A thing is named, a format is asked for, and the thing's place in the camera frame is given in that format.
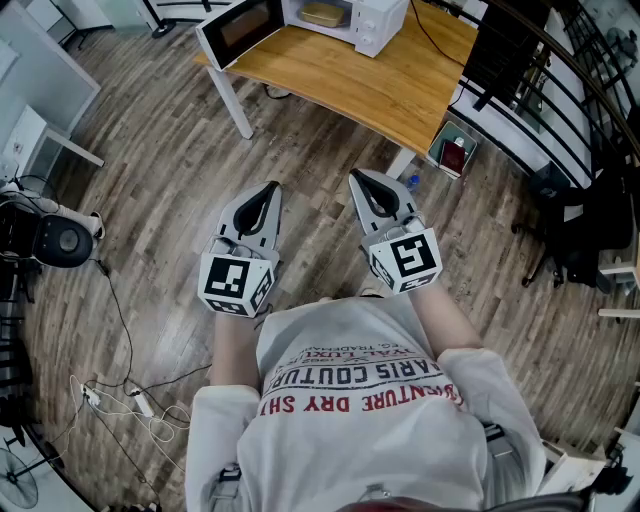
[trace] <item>microwave door window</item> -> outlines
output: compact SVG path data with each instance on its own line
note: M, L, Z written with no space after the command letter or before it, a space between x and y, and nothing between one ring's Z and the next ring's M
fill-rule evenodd
M220 27L225 44L230 47L269 21L269 6L259 3Z

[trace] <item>microwave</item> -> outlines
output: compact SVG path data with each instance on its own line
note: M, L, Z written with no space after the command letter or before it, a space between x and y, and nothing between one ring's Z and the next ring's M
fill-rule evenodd
M305 20L305 6L312 3L339 8L339 24L328 27ZM341 39L375 57L402 28L408 6L409 0L236 0L212 12L196 27L196 35L219 71L285 25Z

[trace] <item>black chair seat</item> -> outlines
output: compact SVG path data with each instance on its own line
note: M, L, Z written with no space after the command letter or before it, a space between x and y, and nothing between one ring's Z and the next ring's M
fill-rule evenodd
M82 265L93 251L91 233L77 222L58 215L40 220L33 255L44 265L72 268Z

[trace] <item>white paper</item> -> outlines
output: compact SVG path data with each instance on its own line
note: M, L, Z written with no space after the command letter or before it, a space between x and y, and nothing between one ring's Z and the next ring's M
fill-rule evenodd
M18 54L9 44L0 39L0 82L11 69L11 66L18 58Z

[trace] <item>shirt sleeve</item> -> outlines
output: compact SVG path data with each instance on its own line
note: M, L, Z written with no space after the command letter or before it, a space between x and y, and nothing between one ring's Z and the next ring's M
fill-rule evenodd
M544 448L502 358L486 349L450 349L440 355L438 364L460 391L471 414L484 424L499 425L512 449L508 456L488 456L485 506L534 496L544 476Z
M185 492L188 512L210 512L220 472L237 462L237 445L256 416L259 393L248 386L209 386L193 399Z

